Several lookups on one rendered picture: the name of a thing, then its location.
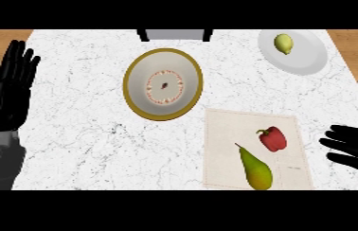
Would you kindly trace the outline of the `yellow-green lemon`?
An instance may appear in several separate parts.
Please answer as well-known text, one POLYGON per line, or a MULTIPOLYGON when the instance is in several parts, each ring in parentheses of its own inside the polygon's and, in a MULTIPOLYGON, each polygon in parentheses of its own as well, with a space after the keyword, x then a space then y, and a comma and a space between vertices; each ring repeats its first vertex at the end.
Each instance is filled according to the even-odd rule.
POLYGON ((295 47, 295 41, 289 34, 279 34, 274 38, 274 46, 277 50, 289 55, 295 47))

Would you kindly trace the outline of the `red bell pepper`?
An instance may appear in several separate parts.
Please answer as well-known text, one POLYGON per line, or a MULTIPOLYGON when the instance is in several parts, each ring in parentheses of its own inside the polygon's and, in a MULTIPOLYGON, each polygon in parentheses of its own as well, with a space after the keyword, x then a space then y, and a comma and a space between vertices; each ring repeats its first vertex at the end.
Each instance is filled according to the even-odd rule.
POLYGON ((271 152, 277 152, 288 148, 286 135, 277 127, 271 126, 265 130, 259 130, 258 134, 261 142, 271 152))

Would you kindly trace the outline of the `gold-rimmed white bowl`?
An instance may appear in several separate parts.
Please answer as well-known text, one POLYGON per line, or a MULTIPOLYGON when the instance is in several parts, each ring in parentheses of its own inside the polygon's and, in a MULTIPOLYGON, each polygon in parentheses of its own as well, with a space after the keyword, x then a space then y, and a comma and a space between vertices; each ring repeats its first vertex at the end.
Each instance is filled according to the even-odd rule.
POLYGON ((156 121, 181 117, 202 92, 202 69, 182 50, 157 48, 134 60, 123 77, 123 96, 141 117, 156 121))

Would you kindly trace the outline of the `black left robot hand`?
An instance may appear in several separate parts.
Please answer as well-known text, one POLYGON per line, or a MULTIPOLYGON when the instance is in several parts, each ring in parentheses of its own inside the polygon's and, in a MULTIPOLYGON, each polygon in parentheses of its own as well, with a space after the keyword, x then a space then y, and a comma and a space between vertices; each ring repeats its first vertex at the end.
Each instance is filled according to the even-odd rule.
POLYGON ((27 120, 39 62, 35 49, 12 40, 0 64, 0 132, 17 131, 27 120))

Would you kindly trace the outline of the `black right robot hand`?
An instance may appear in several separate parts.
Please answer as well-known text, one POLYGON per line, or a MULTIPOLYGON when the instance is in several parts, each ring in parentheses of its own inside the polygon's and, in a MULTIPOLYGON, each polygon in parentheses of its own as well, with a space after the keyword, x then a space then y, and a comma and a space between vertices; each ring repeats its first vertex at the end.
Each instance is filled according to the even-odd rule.
POLYGON ((326 154, 327 159, 358 169, 358 128, 347 125, 332 125, 320 143, 329 149, 339 151, 326 154))

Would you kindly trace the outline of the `white plate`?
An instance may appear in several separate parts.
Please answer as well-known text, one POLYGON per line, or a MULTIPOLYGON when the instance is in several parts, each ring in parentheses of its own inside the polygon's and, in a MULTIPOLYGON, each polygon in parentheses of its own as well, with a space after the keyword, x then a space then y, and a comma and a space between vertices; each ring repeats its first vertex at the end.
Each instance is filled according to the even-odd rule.
POLYGON ((327 50, 320 37, 310 30, 264 29, 258 45, 270 63, 288 73, 299 76, 317 74, 327 64, 327 50), (274 46, 274 38, 288 34, 293 41, 289 55, 274 46))

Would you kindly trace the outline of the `green pear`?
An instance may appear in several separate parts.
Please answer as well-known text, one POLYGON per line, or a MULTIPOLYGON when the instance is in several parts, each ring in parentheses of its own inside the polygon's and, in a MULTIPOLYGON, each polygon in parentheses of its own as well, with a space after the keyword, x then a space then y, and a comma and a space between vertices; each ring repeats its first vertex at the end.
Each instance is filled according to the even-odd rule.
POLYGON ((273 185, 273 172, 268 164, 237 144, 243 160, 246 181, 253 189, 268 190, 273 185))

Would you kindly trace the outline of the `beige placemat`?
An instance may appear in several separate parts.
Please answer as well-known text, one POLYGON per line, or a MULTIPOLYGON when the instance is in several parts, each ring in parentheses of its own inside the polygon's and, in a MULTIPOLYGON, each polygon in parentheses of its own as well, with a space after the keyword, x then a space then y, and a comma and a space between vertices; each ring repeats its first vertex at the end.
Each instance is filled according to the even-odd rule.
POLYGON ((268 164, 273 172, 271 190, 314 188, 295 116, 208 109, 205 132, 205 187, 252 189, 246 181, 240 144, 268 164), (286 149, 277 152, 268 150, 259 139, 259 130, 271 126, 279 128, 288 139, 286 149))

